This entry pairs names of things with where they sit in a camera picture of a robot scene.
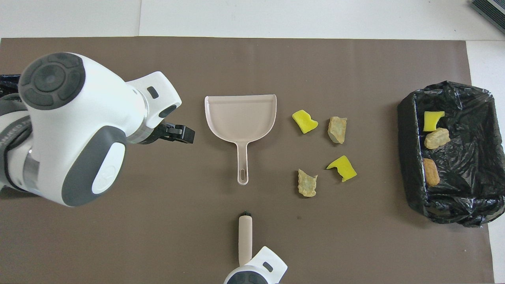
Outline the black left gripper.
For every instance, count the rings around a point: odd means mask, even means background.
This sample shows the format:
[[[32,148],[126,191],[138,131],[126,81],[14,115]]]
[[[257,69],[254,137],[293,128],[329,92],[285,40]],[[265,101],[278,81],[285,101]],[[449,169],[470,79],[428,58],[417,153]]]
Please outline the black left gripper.
[[[195,131],[185,125],[171,123],[161,123],[144,140],[137,144],[151,144],[156,140],[177,141],[186,144],[193,144]]]

